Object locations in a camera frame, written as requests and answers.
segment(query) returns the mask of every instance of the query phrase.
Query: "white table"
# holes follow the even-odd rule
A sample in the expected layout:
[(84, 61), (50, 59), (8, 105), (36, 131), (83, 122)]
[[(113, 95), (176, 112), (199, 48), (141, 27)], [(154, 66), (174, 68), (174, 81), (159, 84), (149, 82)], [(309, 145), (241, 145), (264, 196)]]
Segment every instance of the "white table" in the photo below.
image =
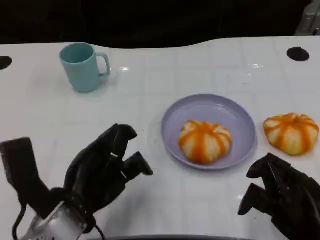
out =
[[(169, 49), (111, 49), (112, 75), (90, 94), (72, 90), (59, 62), (66, 44), (0, 45), (12, 65), (0, 71), (0, 141), (31, 137), (40, 175), (51, 187), (63, 184), (73, 157), (114, 123), (132, 125), (138, 138), (127, 156), (139, 150), (154, 176), (139, 176), (96, 218), (106, 236), (195, 234), (282, 240), (270, 217), (237, 211), (250, 179), (249, 166), (271, 152), (320, 180), (320, 147), (301, 157), (272, 148), (262, 123), (276, 114), (305, 113), (320, 124), (320, 37), (234, 38)], [(287, 49), (310, 53), (295, 62)], [(198, 93), (226, 96), (253, 117), (258, 148), (244, 164), (202, 172), (174, 161), (164, 149), (160, 122), (177, 99)], [(1, 239), (11, 239), (20, 211), (16, 192), (0, 170)], [(29, 225), (29, 210), (19, 233)], [(92, 232), (87, 237), (98, 237)]]

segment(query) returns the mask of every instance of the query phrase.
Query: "light blue mug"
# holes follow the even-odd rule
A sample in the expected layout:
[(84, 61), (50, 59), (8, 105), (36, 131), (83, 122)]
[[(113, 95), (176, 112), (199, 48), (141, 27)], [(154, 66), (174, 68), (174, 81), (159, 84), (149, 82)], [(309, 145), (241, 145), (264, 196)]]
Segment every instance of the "light blue mug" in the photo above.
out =
[[(101, 77), (110, 75), (110, 63), (107, 54), (95, 52), (87, 43), (77, 42), (66, 46), (60, 52), (60, 60), (72, 87), (81, 93), (96, 90), (101, 84)], [(98, 69), (97, 56), (105, 60), (105, 73)]]

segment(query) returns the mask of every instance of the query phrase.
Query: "purple plate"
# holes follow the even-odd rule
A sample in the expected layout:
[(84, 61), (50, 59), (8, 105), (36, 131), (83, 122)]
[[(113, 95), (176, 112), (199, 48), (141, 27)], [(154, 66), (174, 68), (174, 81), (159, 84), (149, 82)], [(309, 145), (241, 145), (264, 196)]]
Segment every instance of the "purple plate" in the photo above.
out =
[[(188, 120), (207, 121), (228, 128), (232, 134), (230, 152), (209, 165), (188, 161), (178, 144), (181, 129)], [(174, 103), (162, 119), (161, 132), (169, 153), (182, 163), (203, 170), (221, 170), (239, 164), (257, 145), (255, 123), (247, 111), (230, 99), (211, 94), (192, 95)]]

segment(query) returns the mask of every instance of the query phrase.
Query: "orange striped bun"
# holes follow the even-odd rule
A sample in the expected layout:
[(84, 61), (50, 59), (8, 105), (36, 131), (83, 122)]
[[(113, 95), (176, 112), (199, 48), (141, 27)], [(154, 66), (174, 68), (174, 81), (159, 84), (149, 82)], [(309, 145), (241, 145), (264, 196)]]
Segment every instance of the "orange striped bun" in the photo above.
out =
[(183, 125), (178, 143), (191, 162), (212, 164), (230, 151), (232, 136), (219, 124), (190, 120)]
[(289, 155), (301, 155), (312, 150), (319, 127), (307, 115), (289, 113), (264, 121), (264, 133), (269, 143)]

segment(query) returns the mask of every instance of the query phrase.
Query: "mug handle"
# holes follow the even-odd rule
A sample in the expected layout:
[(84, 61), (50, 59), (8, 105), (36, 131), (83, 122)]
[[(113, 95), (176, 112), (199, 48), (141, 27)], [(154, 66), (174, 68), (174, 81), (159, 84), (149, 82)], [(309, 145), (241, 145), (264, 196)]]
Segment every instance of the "mug handle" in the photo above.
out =
[(110, 75), (110, 63), (109, 63), (109, 58), (107, 56), (107, 54), (105, 54), (104, 52), (97, 52), (95, 54), (97, 57), (103, 57), (105, 60), (105, 64), (106, 64), (106, 72), (104, 73), (99, 73), (99, 77), (108, 77)]

